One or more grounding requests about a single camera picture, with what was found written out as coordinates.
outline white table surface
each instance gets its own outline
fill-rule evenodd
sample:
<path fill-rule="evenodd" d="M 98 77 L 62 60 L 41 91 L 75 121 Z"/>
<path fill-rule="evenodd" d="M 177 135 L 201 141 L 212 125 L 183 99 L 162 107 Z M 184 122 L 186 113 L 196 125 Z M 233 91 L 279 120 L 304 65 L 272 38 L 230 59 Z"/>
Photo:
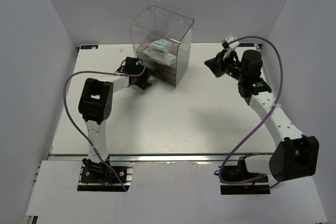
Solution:
<path fill-rule="evenodd" d="M 238 48 L 241 57 L 244 50 Z M 258 115 L 238 93 L 237 81 L 229 76 L 215 78 L 204 61 L 222 50 L 220 44 L 192 44 L 189 69 L 175 89 L 151 77 L 143 91 L 130 87 L 113 94 L 112 113 L 107 121 L 110 154 L 214 154 L 228 153 L 259 122 Z M 99 45 L 80 50 L 74 72 L 114 72 L 126 56 L 134 57 L 132 45 Z M 74 120 L 85 130 L 78 102 L 87 78 L 73 78 L 67 95 Z M 269 153 L 275 144 L 262 126 L 238 153 Z M 86 140 L 72 126 L 64 110 L 58 123 L 51 154 L 88 154 Z"/>
<path fill-rule="evenodd" d="M 326 217 L 311 177 L 270 195 L 221 195 L 215 164 L 136 163 L 127 193 L 77 191 L 81 161 L 43 161 L 26 215 L 37 224 L 314 224 Z"/>

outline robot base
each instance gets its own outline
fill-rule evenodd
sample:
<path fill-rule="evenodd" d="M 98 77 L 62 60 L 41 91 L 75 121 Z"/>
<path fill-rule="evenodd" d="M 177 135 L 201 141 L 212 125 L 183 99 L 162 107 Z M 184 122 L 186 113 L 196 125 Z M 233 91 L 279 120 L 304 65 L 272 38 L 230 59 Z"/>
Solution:
<path fill-rule="evenodd" d="M 243 173 L 238 166 L 224 166 L 222 171 L 222 178 L 225 181 L 234 182 L 249 178 L 254 178 L 260 174 L 257 173 Z M 229 185 L 221 184 L 221 195 L 255 195 L 255 194 L 270 194 L 268 177 L 265 176 L 256 180 L 251 185 Z"/>

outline wire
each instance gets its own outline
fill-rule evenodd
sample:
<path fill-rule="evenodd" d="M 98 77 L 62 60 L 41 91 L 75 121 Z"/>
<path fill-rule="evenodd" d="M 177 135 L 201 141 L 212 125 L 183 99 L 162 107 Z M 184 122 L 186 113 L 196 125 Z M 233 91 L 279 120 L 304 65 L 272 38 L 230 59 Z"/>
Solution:
<path fill-rule="evenodd" d="M 266 120 L 271 116 L 271 114 L 273 113 L 274 109 L 276 108 L 276 104 L 278 103 L 279 99 L 280 99 L 280 96 L 281 96 L 281 92 L 282 92 L 282 86 L 283 86 L 283 75 L 284 75 L 284 70 L 283 70 L 283 67 L 282 67 L 282 61 L 281 61 L 281 57 L 280 57 L 280 54 L 279 54 L 279 51 L 277 50 L 277 48 L 275 47 L 275 45 L 269 41 L 268 39 L 265 39 L 265 38 L 262 38 L 262 37 L 259 37 L 259 36 L 254 36 L 254 35 L 251 35 L 251 36 L 244 36 L 244 37 L 240 37 L 240 38 L 237 38 L 233 41 L 230 41 L 228 44 L 232 44 L 236 41 L 239 41 L 239 40 L 242 40 L 242 39 L 247 39 L 247 38 L 256 38 L 256 39 L 261 39 L 267 43 L 269 43 L 277 57 L 278 57 L 278 61 L 279 61 L 279 66 L 280 66 L 280 87 L 279 87 L 279 91 L 278 91 L 278 94 L 276 96 L 276 99 L 274 101 L 274 105 L 272 106 L 272 108 L 269 110 L 269 112 L 266 114 L 266 116 L 262 119 L 262 121 L 253 129 L 251 130 L 250 133 L 248 133 L 244 138 L 243 140 L 241 140 L 236 147 L 234 147 L 234 149 L 226 156 L 226 158 L 224 159 L 222 165 L 220 166 L 220 169 L 219 169 L 219 180 L 224 183 L 224 184 L 231 184 L 231 185 L 234 185 L 234 184 L 240 184 L 240 183 L 247 183 L 247 182 L 253 182 L 255 180 L 258 180 L 258 179 L 261 179 L 263 177 L 265 177 L 266 175 L 265 174 L 261 174 L 255 178 L 250 178 L 250 179 L 246 179 L 246 180 L 242 180 L 242 181 L 235 181 L 235 182 L 230 182 L 230 181 L 225 181 L 223 180 L 222 178 L 222 171 L 223 171 L 223 168 L 225 166 L 225 164 L 227 163 L 227 161 L 229 160 L 229 158 L 266 122 Z M 274 188 L 275 186 L 277 186 L 279 183 L 275 183 L 274 185 L 272 185 L 270 188 Z"/>
<path fill-rule="evenodd" d="M 98 74 L 106 74 L 106 75 L 109 75 L 109 76 L 125 76 L 125 77 L 139 77 L 141 76 L 146 70 L 146 67 L 143 66 L 143 70 L 140 74 L 121 74 L 121 73 L 108 73 L 108 72 L 99 72 L 99 71 L 79 71 L 79 72 L 76 72 L 76 73 L 73 73 L 72 75 L 70 75 L 67 80 L 65 81 L 64 83 L 64 88 L 63 88 L 63 103 L 64 103 L 64 108 L 65 108 L 65 111 L 69 117 L 69 120 L 70 122 L 73 124 L 73 126 L 79 131 L 79 133 L 89 142 L 89 144 L 92 146 L 95 154 L 97 155 L 97 157 L 99 158 L 99 160 L 104 164 L 106 165 L 106 167 L 108 169 L 110 169 L 114 175 L 116 176 L 117 180 L 119 181 L 119 183 L 121 184 L 122 188 L 127 191 L 126 187 L 124 186 L 124 184 L 122 183 L 121 179 L 119 178 L 117 172 L 108 164 L 105 162 L 105 160 L 102 159 L 102 157 L 100 156 L 99 152 L 97 151 L 97 149 L 94 147 L 94 144 L 93 142 L 90 140 L 90 138 L 88 136 L 85 135 L 85 133 L 78 127 L 78 125 L 74 122 L 72 116 L 70 115 L 70 112 L 69 112 L 69 108 L 68 108 L 68 104 L 67 104 L 67 86 L 68 86 L 68 83 L 69 81 L 71 80 L 72 77 L 74 76 L 77 76 L 79 74 L 82 74 L 82 73 L 98 73 Z"/>
<path fill-rule="evenodd" d="M 110 178 L 110 179 L 107 181 L 107 183 L 110 183 L 114 178 L 115 178 L 115 175 L 114 175 L 112 178 Z"/>

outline clear plastic box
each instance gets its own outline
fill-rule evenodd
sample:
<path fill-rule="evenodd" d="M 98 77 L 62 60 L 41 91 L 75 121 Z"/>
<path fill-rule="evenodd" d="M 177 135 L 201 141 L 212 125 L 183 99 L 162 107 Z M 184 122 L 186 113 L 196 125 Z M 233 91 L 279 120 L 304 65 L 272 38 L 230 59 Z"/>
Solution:
<path fill-rule="evenodd" d="M 143 60 L 153 76 L 176 87 L 188 69 L 193 25 L 192 18 L 157 5 L 149 6 L 131 25 L 135 56 Z M 161 45 L 158 40 L 168 41 L 164 52 L 153 48 Z"/>

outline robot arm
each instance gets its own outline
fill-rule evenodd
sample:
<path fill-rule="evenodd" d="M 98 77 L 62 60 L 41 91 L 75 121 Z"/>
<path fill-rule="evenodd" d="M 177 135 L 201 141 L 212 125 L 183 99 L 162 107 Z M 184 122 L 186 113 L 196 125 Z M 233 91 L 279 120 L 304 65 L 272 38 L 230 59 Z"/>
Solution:
<path fill-rule="evenodd" d="M 224 50 L 204 63 L 216 77 L 227 74 L 238 80 L 240 96 L 263 119 L 274 106 L 275 97 L 260 77 L 263 66 L 261 54 L 255 50 L 246 50 L 239 61 L 235 52 L 239 43 L 227 44 L 233 40 L 235 38 L 230 36 L 226 38 L 223 42 Z M 265 121 L 265 126 L 277 147 L 273 155 L 248 155 L 240 158 L 236 169 L 239 174 L 224 174 L 228 176 L 226 180 L 232 181 L 233 177 L 244 180 L 256 174 L 273 175 L 279 182 L 312 176 L 316 171 L 318 157 L 317 139 L 305 136 L 278 105 Z"/>
<path fill-rule="evenodd" d="M 148 83 L 150 73 L 140 64 L 139 59 L 127 57 L 125 65 L 117 70 L 117 73 L 123 76 L 108 76 L 97 80 L 88 78 L 82 91 L 78 110 L 82 114 L 88 130 L 88 136 L 100 157 L 108 163 L 109 152 L 106 147 L 106 120 L 112 111 L 113 93 L 136 85 L 141 89 L 147 89 L 151 86 Z M 89 155 L 83 159 L 83 163 L 88 174 L 94 175 L 99 181 L 104 181 L 110 172 L 101 160 L 97 157 L 93 147 L 89 144 Z"/>

